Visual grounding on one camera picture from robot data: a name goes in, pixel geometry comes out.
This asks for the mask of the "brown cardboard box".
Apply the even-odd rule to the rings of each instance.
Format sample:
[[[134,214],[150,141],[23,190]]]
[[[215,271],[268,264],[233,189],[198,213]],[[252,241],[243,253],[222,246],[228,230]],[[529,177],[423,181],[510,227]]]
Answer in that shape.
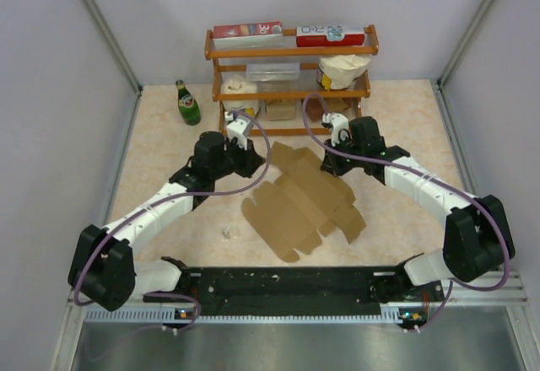
[[[311,254],[337,229],[352,244],[366,228],[351,187],[323,171],[310,148],[275,142],[271,164],[281,175],[264,180],[241,203],[241,211],[281,261],[294,263],[300,254]]]

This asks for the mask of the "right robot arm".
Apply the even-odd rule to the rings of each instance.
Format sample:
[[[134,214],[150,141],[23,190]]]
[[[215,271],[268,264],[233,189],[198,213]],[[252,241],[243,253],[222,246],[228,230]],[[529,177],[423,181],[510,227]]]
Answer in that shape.
[[[416,298],[431,282],[450,279],[468,284],[515,256],[500,199],[460,191],[423,168],[405,149],[387,146],[370,116],[350,121],[342,114],[326,113],[322,125],[331,136],[324,142],[321,170],[343,176],[361,168],[382,185],[410,197],[444,229],[442,248],[396,266],[391,285],[400,298]]]

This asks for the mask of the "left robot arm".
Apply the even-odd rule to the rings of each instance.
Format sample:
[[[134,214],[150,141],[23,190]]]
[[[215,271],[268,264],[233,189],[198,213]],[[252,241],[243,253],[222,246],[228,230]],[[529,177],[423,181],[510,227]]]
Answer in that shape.
[[[192,282],[182,275],[178,260],[137,262],[136,254],[177,218],[218,195],[218,180],[232,174],[250,178],[268,165],[252,140],[204,132],[193,155],[156,194],[122,218],[81,232],[68,273],[75,303],[81,304],[85,295],[90,303],[114,311],[131,298],[152,293],[165,293],[176,301],[186,298]]]

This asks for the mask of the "red foil wrap box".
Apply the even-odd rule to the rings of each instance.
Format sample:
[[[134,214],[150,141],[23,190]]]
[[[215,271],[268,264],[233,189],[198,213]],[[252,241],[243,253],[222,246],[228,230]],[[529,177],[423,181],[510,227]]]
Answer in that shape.
[[[281,46],[283,37],[284,30],[279,21],[213,27],[213,41],[217,50]]]

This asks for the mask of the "red white carton box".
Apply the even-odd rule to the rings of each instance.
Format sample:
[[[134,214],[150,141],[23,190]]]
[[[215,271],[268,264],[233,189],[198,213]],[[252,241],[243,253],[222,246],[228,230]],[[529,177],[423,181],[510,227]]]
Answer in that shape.
[[[362,46],[365,31],[361,26],[304,25],[296,28],[298,47]]]

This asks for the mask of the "brown scouring pad pack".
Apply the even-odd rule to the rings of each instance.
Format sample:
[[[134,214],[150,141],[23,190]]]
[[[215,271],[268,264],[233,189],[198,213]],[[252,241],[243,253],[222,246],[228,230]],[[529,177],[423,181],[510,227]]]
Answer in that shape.
[[[342,98],[329,98],[329,99],[325,99],[325,101],[326,101],[327,110],[330,113],[333,113],[333,112],[343,113],[344,111],[350,108],[350,103],[345,101]],[[311,98],[307,101],[305,115],[310,121],[312,122],[320,121],[323,113],[324,113],[324,109],[319,99]]]

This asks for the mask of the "green glass bottle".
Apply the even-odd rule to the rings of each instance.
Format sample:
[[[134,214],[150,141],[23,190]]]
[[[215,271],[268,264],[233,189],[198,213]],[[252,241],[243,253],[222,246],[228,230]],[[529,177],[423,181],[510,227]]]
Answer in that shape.
[[[202,116],[196,99],[186,88],[183,80],[177,80],[175,86],[177,89],[177,106],[183,121],[189,126],[197,125]]]

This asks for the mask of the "tan sponge block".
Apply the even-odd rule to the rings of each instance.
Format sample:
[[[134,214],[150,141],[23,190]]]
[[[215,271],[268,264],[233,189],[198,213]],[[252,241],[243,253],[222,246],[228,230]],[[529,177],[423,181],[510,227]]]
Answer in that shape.
[[[290,121],[296,118],[297,101],[294,99],[269,99],[265,102],[268,121]]]

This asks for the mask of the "orange wooden shelf rack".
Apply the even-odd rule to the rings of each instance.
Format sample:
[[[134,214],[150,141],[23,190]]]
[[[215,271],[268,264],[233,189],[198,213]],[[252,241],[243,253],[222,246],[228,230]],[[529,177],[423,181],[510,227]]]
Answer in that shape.
[[[287,105],[294,105],[301,111],[303,99],[313,99],[317,94],[323,99],[343,99],[348,108],[344,115],[348,118],[362,116],[361,104],[363,99],[371,95],[370,79],[367,72],[362,73],[354,81],[350,89],[325,90],[317,81],[318,56],[375,56],[379,52],[379,39],[376,27],[370,24],[364,27],[366,39],[362,46],[345,47],[281,47],[281,48],[252,48],[217,50],[213,38],[213,31],[206,34],[204,55],[213,63],[212,100],[219,104],[218,130],[225,131],[225,104],[227,102],[240,102],[244,100],[258,100],[264,104],[272,100],[281,100]],[[300,69],[299,77],[294,80],[278,79],[261,81],[257,84],[257,91],[249,94],[226,94],[221,88],[227,78],[238,74],[244,77],[251,62],[268,64],[287,57]]]

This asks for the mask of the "white bag upper shelf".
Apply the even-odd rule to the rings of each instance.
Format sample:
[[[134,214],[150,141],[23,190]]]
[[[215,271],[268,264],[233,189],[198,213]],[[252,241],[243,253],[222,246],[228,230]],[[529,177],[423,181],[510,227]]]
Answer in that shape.
[[[338,55],[319,58],[316,81],[325,90],[351,89],[366,70],[371,56]]]

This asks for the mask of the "clear plastic container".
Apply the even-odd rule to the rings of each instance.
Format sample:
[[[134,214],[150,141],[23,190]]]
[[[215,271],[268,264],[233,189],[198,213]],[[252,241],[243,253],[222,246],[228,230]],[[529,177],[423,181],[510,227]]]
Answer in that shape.
[[[252,82],[293,81],[300,76],[298,62],[252,63],[246,65],[246,78]]]

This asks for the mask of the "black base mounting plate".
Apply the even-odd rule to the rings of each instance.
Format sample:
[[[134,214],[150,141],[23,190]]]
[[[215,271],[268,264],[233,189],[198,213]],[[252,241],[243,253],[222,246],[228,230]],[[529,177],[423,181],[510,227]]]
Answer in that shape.
[[[173,293],[195,298],[202,314],[378,315],[381,304],[443,300],[441,284],[400,284],[392,266],[189,267]]]

